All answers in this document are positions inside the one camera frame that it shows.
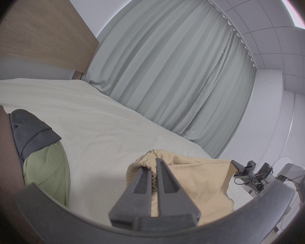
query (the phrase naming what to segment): curtain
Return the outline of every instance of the curtain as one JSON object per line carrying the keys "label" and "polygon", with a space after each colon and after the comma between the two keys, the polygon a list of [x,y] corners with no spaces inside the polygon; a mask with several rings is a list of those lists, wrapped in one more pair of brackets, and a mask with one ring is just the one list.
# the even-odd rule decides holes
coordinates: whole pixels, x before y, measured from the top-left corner
{"label": "curtain", "polygon": [[244,112],[256,69],[215,6],[133,0],[97,38],[83,80],[217,157]]}

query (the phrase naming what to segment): brown garment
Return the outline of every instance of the brown garment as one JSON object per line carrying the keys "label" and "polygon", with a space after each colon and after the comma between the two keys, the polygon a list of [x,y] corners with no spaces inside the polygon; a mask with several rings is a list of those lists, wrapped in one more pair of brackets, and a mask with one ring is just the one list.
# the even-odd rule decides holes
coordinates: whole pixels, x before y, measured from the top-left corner
{"label": "brown garment", "polygon": [[39,236],[21,214],[13,196],[25,187],[9,115],[0,105],[0,209],[28,243],[38,243]]}
{"label": "brown garment", "polygon": [[151,150],[128,167],[130,184],[140,167],[152,173],[151,216],[158,216],[157,162],[163,159],[188,196],[201,211],[198,225],[204,225],[233,212],[234,201],[227,196],[228,184],[236,167],[231,160],[183,157],[165,150]]}

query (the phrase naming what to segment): ceiling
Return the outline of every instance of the ceiling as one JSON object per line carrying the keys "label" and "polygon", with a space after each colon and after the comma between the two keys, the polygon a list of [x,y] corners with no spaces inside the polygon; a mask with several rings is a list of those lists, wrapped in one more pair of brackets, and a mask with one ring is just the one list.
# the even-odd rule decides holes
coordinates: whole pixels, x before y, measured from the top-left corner
{"label": "ceiling", "polygon": [[213,0],[243,35],[258,69],[281,69],[284,88],[305,95],[305,30],[281,0]]}

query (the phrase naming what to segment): headboard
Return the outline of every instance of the headboard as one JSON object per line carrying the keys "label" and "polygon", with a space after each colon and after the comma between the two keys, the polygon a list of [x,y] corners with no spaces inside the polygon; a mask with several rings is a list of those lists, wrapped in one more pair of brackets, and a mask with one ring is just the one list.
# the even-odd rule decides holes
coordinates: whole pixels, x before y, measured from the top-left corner
{"label": "headboard", "polygon": [[98,41],[69,0],[16,0],[0,23],[0,55],[75,70],[80,79]]}

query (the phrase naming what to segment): bed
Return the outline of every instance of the bed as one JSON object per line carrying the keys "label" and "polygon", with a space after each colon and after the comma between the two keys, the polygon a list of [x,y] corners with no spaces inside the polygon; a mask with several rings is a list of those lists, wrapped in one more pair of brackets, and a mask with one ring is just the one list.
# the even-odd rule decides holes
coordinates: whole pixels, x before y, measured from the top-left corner
{"label": "bed", "polygon": [[[7,113],[21,108],[61,136],[71,173],[69,209],[110,226],[108,212],[126,188],[127,167],[151,149],[210,158],[197,144],[153,123],[81,80],[0,81]],[[231,180],[234,210],[252,197]]]}

